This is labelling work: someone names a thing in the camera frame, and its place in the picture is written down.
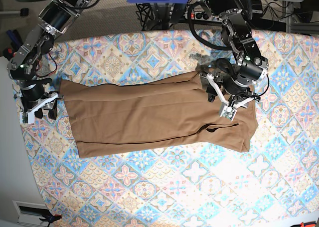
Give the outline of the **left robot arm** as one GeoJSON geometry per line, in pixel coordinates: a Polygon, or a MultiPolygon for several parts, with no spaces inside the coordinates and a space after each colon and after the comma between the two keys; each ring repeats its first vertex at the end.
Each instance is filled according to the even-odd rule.
{"type": "Polygon", "coordinates": [[[212,63],[215,69],[213,73],[203,73],[211,82],[207,90],[209,101],[213,101],[216,96],[222,98],[224,92],[231,96],[225,101],[231,107],[260,100],[261,95],[250,90],[250,86],[268,76],[269,65],[252,37],[249,26],[251,18],[252,10],[245,10],[240,0],[197,0],[189,7],[187,19],[193,36],[212,49],[231,51],[235,58],[234,64],[225,58],[219,58],[212,63]],[[212,44],[196,33],[191,13],[198,5],[208,16],[221,21],[223,46],[212,44]]]}

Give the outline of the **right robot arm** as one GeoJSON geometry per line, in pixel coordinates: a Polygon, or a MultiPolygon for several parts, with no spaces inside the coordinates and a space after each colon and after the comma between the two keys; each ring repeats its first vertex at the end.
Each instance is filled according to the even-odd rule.
{"type": "Polygon", "coordinates": [[[56,36],[65,33],[83,10],[93,7],[92,0],[50,1],[39,14],[40,22],[27,35],[25,42],[7,64],[9,77],[20,87],[17,94],[22,103],[19,118],[20,122],[25,124],[31,124],[36,118],[41,118],[43,110],[49,111],[51,119],[56,117],[59,94],[45,91],[45,84],[51,83],[52,80],[47,74],[38,75],[41,59],[53,48],[56,36]]]}

